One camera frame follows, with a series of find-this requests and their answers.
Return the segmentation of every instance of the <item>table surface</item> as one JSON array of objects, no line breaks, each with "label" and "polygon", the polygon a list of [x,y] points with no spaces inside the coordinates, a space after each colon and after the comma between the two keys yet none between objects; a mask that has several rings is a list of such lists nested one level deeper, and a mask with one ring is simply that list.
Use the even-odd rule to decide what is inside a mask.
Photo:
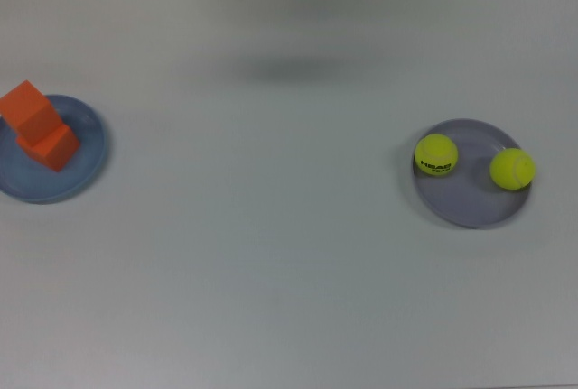
[{"label": "table surface", "polygon": [[[578,0],[0,0],[0,91],[106,120],[100,178],[0,196],[0,387],[578,382]],[[453,227],[409,174],[469,117],[539,173]]]}]

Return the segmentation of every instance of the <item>yellow tennis ball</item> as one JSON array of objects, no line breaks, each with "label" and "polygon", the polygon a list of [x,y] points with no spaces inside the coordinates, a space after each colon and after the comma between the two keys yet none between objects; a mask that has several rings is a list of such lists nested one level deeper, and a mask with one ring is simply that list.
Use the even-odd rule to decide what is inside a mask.
[{"label": "yellow tennis ball", "polygon": [[489,165],[491,179],[506,190],[525,188],[534,179],[535,174],[534,161],[528,153],[519,148],[502,150]]},{"label": "yellow tennis ball", "polygon": [[415,147],[415,164],[429,175],[445,175],[458,161],[458,147],[444,134],[429,134]]}]

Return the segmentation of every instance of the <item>blue plate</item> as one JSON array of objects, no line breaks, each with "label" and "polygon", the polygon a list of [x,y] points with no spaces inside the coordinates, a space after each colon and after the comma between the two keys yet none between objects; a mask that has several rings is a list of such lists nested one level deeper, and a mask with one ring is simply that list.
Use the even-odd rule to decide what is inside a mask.
[{"label": "blue plate", "polygon": [[462,227],[496,227],[514,216],[526,203],[531,186],[509,191],[499,188],[489,176],[489,164],[505,148],[519,148],[509,135],[482,121],[458,119],[435,125],[428,134],[445,134],[458,147],[453,170],[442,177],[423,173],[414,162],[414,185],[425,205]]},{"label": "blue plate", "polygon": [[72,97],[47,98],[80,140],[80,148],[60,172],[29,158],[16,143],[14,131],[0,118],[0,190],[37,204],[57,202],[84,189],[107,157],[104,126],[89,106]]}]

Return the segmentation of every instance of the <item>orange block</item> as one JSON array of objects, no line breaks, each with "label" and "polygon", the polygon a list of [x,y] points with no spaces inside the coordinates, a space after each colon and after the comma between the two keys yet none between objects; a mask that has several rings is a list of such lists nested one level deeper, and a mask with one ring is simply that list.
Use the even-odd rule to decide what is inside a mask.
[{"label": "orange block", "polygon": [[0,97],[0,115],[29,145],[36,145],[62,125],[50,100],[27,80]]},{"label": "orange block", "polygon": [[64,168],[80,147],[79,139],[65,124],[36,145],[28,144],[21,136],[16,138],[16,142],[32,159],[56,172]]}]

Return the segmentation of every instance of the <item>gray plate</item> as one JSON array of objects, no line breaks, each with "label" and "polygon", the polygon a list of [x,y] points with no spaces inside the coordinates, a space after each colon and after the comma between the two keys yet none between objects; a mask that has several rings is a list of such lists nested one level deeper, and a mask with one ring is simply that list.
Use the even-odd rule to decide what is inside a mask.
[{"label": "gray plate", "polygon": [[497,153],[519,148],[511,137],[493,125],[470,119],[444,121],[421,138],[428,134],[445,134],[459,151],[458,163],[443,177],[423,173],[412,153],[415,188],[433,213],[462,227],[480,228],[496,226],[524,206],[530,186],[506,191],[489,176],[489,164]]}]

